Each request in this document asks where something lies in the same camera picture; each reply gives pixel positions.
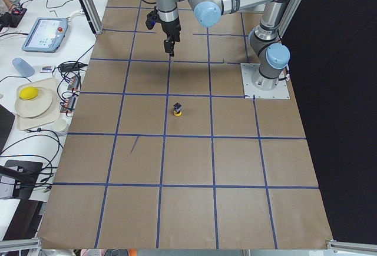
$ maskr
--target person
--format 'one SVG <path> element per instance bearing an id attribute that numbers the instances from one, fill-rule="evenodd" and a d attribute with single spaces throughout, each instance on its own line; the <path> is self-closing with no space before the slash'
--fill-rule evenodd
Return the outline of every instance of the person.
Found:
<path id="1" fill-rule="evenodd" d="M 16 0 L 0 0 L 0 14 L 4 14 L 6 12 L 11 12 L 14 7 L 16 7 L 13 2 Z"/>

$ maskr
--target orange object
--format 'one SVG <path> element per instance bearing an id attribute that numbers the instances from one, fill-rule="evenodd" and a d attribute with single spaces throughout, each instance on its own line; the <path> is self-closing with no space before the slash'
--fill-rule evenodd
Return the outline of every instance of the orange object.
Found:
<path id="1" fill-rule="evenodd" d="M 137 249 L 129 249 L 128 255 L 129 256 L 137 256 Z"/>

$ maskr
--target brown table surface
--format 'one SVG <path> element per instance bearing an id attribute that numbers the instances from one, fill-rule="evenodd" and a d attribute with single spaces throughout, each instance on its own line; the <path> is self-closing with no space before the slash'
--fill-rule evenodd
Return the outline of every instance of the brown table surface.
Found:
<path id="1" fill-rule="evenodd" d="M 206 29 L 109 0 L 39 230 L 44 248 L 319 249 L 332 237 L 296 101 L 244 99 L 260 15 Z M 173 105 L 183 105 L 180 117 Z"/>

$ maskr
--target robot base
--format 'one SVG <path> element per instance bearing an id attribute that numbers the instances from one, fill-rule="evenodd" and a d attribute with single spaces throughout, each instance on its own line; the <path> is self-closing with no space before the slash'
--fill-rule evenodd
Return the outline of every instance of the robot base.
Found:
<path id="1" fill-rule="evenodd" d="M 271 91 L 263 91 L 255 87 L 252 83 L 252 75 L 257 72 L 260 64 L 247 64 L 241 63 L 242 81 L 243 81 L 243 92 L 245 98 L 253 99 L 290 99 L 287 82 L 279 81 L 276 88 Z"/>

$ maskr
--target small yellow and black object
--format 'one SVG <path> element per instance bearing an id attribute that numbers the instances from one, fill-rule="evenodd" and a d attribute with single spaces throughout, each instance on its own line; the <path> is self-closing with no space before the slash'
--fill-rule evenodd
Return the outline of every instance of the small yellow and black object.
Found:
<path id="1" fill-rule="evenodd" d="M 173 107 L 174 116 L 179 117 L 180 115 L 182 115 L 182 105 L 180 103 L 175 103 Z"/>

